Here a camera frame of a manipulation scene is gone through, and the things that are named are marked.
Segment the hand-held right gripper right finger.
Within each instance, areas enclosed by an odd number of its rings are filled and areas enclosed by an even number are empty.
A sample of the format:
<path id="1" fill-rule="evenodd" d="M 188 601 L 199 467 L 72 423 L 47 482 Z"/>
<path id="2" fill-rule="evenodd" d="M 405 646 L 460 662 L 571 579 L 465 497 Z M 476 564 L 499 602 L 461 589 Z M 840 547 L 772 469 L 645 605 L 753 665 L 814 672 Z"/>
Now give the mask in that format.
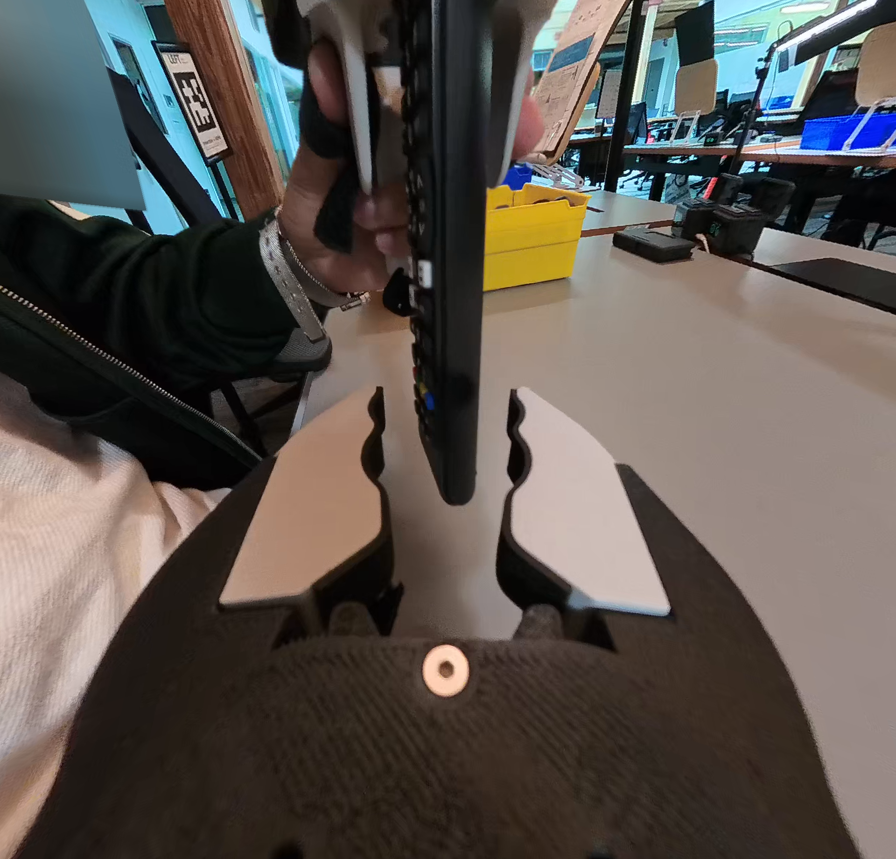
<path id="1" fill-rule="evenodd" d="M 511 392 L 497 582 L 520 609 L 667 618 L 671 604 L 621 474 L 588 430 L 528 387 Z"/>

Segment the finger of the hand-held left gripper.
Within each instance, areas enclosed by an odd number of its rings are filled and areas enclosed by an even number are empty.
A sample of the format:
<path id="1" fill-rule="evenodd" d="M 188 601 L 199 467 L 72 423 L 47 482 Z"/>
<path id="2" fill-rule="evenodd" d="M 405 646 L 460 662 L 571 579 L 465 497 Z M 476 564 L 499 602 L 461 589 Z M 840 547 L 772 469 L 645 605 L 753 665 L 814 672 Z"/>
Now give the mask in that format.
<path id="1" fill-rule="evenodd" d="M 334 44 L 342 62 L 360 188 L 405 170 L 406 113 L 402 3 L 405 0 L 296 0 L 313 38 Z"/>
<path id="2" fill-rule="evenodd" d="M 502 183 L 513 151 L 523 97 L 532 69 L 534 43 L 557 0 L 496 0 L 492 36 L 487 183 Z"/>

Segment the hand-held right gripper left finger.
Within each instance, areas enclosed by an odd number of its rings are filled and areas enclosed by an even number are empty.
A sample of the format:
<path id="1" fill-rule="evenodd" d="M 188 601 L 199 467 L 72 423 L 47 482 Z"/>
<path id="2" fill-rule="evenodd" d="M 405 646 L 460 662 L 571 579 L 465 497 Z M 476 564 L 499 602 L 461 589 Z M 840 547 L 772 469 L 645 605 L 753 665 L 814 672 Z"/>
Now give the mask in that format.
<path id="1" fill-rule="evenodd" d="M 396 592 L 385 470 L 385 395 L 360 388 L 280 449 L 218 604 L 378 611 Z"/>

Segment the yellow plastic bin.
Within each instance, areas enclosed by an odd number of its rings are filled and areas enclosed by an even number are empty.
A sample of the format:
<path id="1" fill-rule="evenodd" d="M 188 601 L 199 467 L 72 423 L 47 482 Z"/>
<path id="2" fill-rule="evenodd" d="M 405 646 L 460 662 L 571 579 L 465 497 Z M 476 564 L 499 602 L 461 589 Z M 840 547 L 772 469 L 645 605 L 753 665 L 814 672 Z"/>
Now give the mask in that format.
<path id="1" fill-rule="evenodd" d="M 532 183 L 488 190 L 484 292 L 570 278 L 588 203 Z"/>

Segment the person's left forearm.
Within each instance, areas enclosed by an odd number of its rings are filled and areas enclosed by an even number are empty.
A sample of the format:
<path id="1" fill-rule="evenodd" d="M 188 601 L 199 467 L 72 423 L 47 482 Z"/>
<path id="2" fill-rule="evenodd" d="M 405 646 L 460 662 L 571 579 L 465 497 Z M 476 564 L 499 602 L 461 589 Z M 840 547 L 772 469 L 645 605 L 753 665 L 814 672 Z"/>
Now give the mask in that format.
<path id="1" fill-rule="evenodd" d="M 297 328 L 263 265 L 262 227 L 152 237 L 113 218 L 59 215 L 43 287 L 81 336 L 160 386 L 235 380 Z"/>

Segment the person's left hand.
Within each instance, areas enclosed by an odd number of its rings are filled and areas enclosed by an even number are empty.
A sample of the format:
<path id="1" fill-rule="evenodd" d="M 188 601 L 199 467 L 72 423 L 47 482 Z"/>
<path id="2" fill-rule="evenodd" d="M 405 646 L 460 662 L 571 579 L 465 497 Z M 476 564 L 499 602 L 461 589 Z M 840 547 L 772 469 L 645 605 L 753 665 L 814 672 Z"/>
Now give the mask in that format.
<path id="1" fill-rule="evenodd" d="M 327 40 L 317 42 L 308 57 L 309 88 L 323 115 L 334 125 L 348 124 L 348 100 L 337 50 Z M 529 74 L 511 157 L 530 153 L 539 143 L 544 122 L 531 96 Z M 410 254 L 409 209 L 405 188 L 387 184 L 357 198 L 353 212 L 353 251 L 326 248 L 314 235 L 322 204 L 342 170 L 343 162 L 320 158 L 299 147 L 280 209 L 281 229 L 297 258 L 325 287 L 336 293 L 381 292 L 390 279 L 389 264 Z"/>

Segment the wooden pillar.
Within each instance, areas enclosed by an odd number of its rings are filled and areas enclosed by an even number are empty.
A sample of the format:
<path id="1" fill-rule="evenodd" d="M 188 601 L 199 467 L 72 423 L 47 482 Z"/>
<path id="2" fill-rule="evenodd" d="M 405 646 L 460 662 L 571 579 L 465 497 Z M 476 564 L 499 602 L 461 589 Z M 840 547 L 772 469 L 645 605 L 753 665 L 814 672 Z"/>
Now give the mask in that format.
<path id="1" fill-rule="evenodd" d="M 175 33 L 192 51 L 231 155 L 230 183 L 245 219 L 278 206 L 285 192 L 230 0 L 163 0 Z"/>

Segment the framed marker poster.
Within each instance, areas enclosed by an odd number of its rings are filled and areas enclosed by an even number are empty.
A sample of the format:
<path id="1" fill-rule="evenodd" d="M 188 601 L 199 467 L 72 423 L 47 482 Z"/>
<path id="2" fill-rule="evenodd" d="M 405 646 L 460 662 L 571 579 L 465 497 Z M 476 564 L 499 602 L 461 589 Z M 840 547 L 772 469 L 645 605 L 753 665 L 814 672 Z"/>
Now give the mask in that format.
<path id="1" fill-rule="evenodd" d="M 187 226 L 224 218 L 152 118 L 131 81 L 106 69 L 131 148 Z"/>
<path id="2" fill-rule="evenodd" d="M 232 154 L 193 53 L 179 43 L 153 41 L 175 99 L 208 167 Z"/>

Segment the black pole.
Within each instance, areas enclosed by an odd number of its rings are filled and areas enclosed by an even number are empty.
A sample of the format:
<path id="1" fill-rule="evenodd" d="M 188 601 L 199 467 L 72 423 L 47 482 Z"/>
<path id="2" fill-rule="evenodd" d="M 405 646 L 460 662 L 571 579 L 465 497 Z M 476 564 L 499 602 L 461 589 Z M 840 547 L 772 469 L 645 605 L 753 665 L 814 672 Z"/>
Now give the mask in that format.
<path id="1" fill-rule="evenodd" d="M 626 146 L 626 130 L 633 103 L 634 83 L 644 40 L 649 0 L 632 0 L 631 16 L 626 36 L 623 66 L 617 95 L 616 115 L 610 138 L 608 163 L 603 181 L 605 192 L 615 193 L 622 173 L 623 149 Z"/>

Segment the white board stand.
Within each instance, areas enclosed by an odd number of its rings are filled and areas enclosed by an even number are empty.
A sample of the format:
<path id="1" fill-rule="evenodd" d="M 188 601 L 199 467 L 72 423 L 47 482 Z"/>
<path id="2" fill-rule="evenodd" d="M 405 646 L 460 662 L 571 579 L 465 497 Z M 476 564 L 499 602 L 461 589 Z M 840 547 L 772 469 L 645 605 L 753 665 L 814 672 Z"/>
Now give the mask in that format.
<path id="1" fill-rule="evenodd" d="M 559 163 L 545 165 L 538 162 L 523 163 L 532 171 L 531 183 L 555 190 L 584 192 L 585 180 L 575 170 Z"/>

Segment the black office chair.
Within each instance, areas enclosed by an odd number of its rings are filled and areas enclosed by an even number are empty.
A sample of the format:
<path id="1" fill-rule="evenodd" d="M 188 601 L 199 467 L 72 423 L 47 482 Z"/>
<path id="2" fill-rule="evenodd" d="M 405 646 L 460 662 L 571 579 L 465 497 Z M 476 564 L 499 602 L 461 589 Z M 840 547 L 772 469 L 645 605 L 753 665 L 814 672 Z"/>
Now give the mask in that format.
<path id="1" fill-rule="evenodd" d="M 259 421 L 288 405 L 297 404 L 312 376 L 329 366 L 331 355 L 329 336 L 323 335 L 320 340 L 312 341 L 302 330 L 296 329 L 273 360 L 251 368 L 235 380 L 216 383 L 216 390 L 235 418 L 238 437 L 256 454 L 263 458 L 268 456 Z M 269 380 L 282 389 L 262 405 L 249 410 L 238 392 L 237 383 L 250 380 Z"/>

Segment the black screen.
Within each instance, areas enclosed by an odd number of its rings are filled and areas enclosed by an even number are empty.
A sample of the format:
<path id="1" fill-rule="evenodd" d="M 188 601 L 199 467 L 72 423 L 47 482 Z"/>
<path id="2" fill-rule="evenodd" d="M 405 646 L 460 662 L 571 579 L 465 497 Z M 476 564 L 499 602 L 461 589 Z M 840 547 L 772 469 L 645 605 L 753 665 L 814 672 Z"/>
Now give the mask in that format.
<path id="1" fill-rule="evenodd" d="M 715 2 L 709 0 L 675 18 L 680 68 L 714 58 Z"/>

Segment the small wooden board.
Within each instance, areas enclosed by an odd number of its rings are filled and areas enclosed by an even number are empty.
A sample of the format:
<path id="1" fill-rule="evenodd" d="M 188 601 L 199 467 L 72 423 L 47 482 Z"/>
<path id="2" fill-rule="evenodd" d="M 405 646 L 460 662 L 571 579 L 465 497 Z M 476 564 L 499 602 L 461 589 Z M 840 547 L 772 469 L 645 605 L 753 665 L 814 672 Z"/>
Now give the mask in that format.
<path id="1" fill-rule="evenodd" d="M 718 62 L 708 58 L 678 69 L 674 111 L 677 116 L 674 143 L 690 143 L 696 137 L 700 119 L 717 105 Z"/>

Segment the silver mesh watch band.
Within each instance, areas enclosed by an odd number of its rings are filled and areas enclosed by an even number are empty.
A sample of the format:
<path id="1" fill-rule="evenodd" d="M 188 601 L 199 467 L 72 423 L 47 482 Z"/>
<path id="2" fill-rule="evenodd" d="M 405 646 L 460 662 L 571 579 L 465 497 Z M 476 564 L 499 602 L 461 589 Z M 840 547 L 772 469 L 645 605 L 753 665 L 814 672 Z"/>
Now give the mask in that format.
<path id="1" fill-rule="evenodd" d="M 263 265 L 292 314 L 297 328 L 312 344 L 327 337 L 317 309 L 352 310 L 370 301 L 371 294 L 336 293 L 324 286 L 298 259 L 285 237 L 277 207 L 260 231 L 260 253 Z"/>

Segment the flat black device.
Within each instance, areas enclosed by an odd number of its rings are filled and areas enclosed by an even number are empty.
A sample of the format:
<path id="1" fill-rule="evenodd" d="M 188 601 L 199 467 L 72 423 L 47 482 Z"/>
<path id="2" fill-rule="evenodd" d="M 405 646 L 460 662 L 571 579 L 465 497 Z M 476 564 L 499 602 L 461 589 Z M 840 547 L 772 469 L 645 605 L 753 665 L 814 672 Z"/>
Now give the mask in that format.
<path id="1" fill-rule="evenodd" d="M 616 248 L 655 264 L 688 260 L 697 244 L 650 228 L 628 228 L 612 235 Z"/>

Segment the black battery charger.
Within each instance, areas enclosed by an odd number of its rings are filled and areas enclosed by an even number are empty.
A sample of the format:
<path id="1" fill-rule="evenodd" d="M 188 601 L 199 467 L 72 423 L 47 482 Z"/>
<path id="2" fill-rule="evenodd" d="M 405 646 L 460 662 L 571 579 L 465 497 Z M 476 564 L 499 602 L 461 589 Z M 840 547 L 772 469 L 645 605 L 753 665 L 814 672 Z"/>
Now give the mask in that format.
<path id="1" fill-rule="evenodd" d="M 750 205 L 717 205 L 705 235 L 708 251 L 732 260 L 751 260 L 767 216 Z"/>
<path id="2" fill-rule="evenodd" d="M 718 204 L 702 197 L 689 197 L 677 205 L 671 234 L 678 239 L 697 241 L 713 222 Z"/>

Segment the cream trousers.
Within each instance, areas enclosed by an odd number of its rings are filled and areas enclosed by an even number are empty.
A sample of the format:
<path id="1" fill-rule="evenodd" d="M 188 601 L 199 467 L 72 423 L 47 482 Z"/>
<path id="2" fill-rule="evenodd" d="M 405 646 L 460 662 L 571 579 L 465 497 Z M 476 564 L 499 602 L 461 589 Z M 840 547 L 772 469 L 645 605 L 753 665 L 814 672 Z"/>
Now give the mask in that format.
<path id="1" fill-rule="evenodd" d="M 151 482 L 1 378 L 1 856 L 47 799 L 74 716 L 143 588 L 228 489 Z"/>

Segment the dark green jacket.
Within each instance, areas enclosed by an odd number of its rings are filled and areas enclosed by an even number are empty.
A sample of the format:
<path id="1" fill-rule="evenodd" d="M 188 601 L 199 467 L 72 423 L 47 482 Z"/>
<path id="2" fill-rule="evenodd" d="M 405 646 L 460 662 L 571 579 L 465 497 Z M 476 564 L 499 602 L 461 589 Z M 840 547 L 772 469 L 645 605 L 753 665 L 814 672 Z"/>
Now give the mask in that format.
<path id="1" fill-rule="evenodd" d="M 152 480 L 237 485 L 261 458 L 196 401 L 261 375 L 295 329 L 263 265 L 264 225 L 222 220 L 150 236 L 2 196 L 2 373 Z"/>

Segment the black desk lamp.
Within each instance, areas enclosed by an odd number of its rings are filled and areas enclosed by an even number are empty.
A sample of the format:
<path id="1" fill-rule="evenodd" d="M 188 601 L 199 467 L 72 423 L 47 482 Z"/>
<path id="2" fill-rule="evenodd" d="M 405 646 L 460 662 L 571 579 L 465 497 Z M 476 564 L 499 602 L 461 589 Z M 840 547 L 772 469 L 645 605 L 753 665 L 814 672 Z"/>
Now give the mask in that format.
<path id="1" fill-rule="evenodd" d="M 788 59 L 790 67 L 827 53 L 847 39 L 882 24 L 894 22 L 895 0 L 857 0 L 843 9 L 800 26 L 773 42 L 756 68 L 756 91 L 744 118 L 744 126 L 735 148 L 727 153 L 719 175 L 737 174 L 745 143 L 759 114 L 761 95 L 772 62 L 779 55 Z"/>

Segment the black desk mat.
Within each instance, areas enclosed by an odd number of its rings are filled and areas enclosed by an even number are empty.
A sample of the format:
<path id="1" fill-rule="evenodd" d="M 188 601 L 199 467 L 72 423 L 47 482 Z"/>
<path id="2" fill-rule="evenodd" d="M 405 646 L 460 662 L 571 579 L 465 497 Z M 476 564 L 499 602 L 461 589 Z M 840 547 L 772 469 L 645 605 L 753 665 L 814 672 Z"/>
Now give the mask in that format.
<path id="1" fill-rule="evenodd" d="M 835 258 L 802 260 L 768 271 L 863 306 L 895 314 L 895 273 Z"/>

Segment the large wooden board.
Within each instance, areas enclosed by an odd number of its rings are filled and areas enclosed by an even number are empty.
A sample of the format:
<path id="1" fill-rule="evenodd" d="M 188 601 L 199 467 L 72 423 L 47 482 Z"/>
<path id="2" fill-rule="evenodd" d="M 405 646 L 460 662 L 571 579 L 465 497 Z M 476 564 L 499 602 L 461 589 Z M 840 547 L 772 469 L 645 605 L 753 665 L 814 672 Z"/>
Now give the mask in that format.
<path id="1" fill-rule="evenodd" d="M 895 103 L 895 22 L 876 26 L 864 40 L 859 54 L 856 103 L 866 108 L 851 138 L 851 146 L 870 118 Z"/>

